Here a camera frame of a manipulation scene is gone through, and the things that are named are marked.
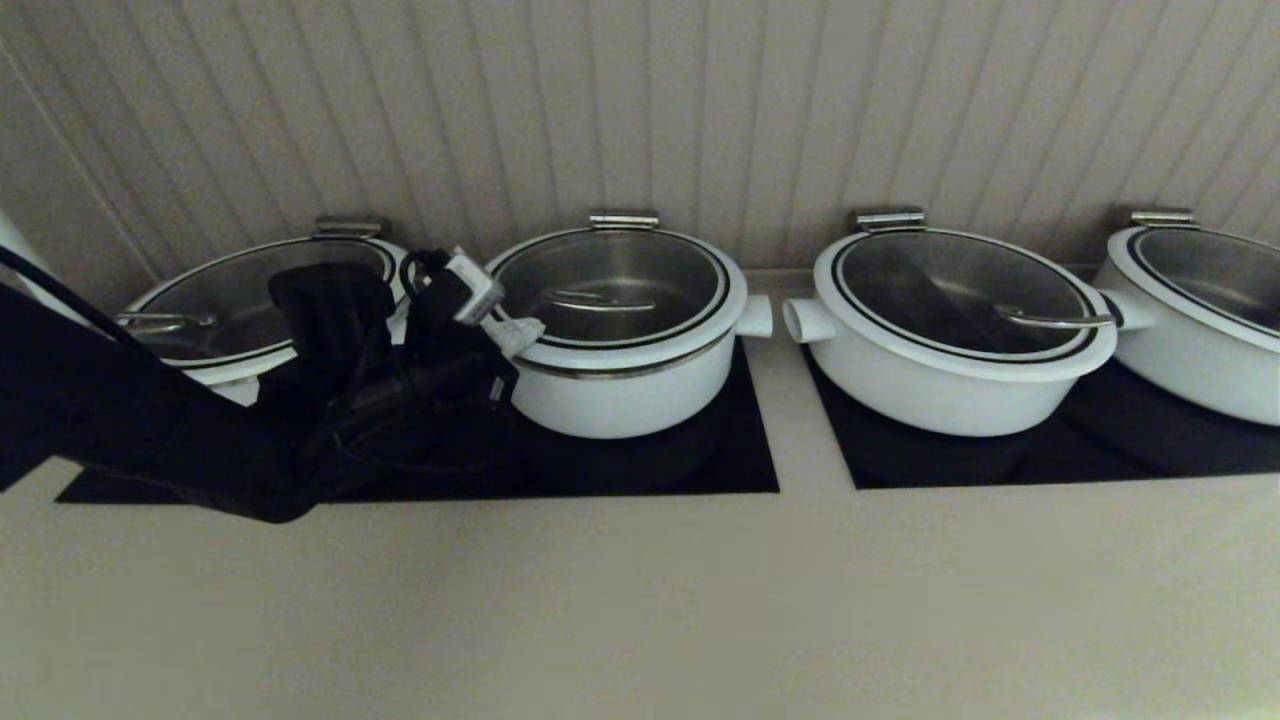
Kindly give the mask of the small glass lid white rim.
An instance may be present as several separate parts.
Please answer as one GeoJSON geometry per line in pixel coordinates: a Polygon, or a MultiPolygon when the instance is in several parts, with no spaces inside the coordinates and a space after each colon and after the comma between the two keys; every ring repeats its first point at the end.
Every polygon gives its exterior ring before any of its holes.
{"type": "Polygon", "coordinates": [[[630,372],[671,363],[735,332],[745,274],[717,247],[637,227],[526,241],[486,266],[504,297],[498,320],[538,319],[522,363],[557,372],[630,372]]]}

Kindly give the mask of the small deep white pot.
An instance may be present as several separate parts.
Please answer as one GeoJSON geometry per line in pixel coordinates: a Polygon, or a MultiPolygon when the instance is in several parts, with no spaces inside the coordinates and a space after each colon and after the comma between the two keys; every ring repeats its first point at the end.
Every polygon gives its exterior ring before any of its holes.
{"type": "Polygon", "coordinates": [[[722,391],[737,337],[769,338],[768,296],[750,295],[737,323],[694,354],[654,369],[570,377],[518,364],[513,405],[529,420],[588,439],[649,436],[686,421],[722,391]]]}

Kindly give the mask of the wide glass lid white rim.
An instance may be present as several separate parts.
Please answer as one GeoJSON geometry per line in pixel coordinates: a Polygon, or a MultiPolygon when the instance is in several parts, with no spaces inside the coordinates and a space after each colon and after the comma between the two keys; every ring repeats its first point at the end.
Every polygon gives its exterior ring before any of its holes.
{"type": "Polygon", "coordinates": [[[233,252],[186,272],[133,301],[116,324],[164,363],[218,388],[253,380],[294,359],[285,318],[269,282],[319,263],[371,268],[404,297],[397,277],[407,252],[371,236],[319,234],[233,252]]]}

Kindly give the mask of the far right white pot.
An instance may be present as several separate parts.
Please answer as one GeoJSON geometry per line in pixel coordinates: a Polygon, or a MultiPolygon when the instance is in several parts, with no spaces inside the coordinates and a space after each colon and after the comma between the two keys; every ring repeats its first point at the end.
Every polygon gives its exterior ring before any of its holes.
{"type": "Polygon", "coordinates": [[[1126,286],[1257,348],[1280,354],[1280,249],[1197,225],[1137,225],[1107,241],[1098,290],[1126,286]]]}

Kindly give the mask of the black glass induction cooktop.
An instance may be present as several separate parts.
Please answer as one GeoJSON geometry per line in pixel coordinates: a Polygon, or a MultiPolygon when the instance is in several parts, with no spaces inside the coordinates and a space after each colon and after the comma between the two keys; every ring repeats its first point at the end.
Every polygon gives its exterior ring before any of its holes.
{"type": "Polygon", "coordinates": [[[844,461],[859,489],[1088,484],[1280,473],[1280,427],[1208,410],[1119,363],[1076,382],[1028,430],[946,436],[883,416],[806,357],[844,461]]]}
{"type": "Polygon", "coordinates": [[[627,439],[585,439],[515,414],[512,430],[507,450],[477,471],[385,474],[333,503],[780,492],[741,341],[719,393],[676,427],[627,439]]]}

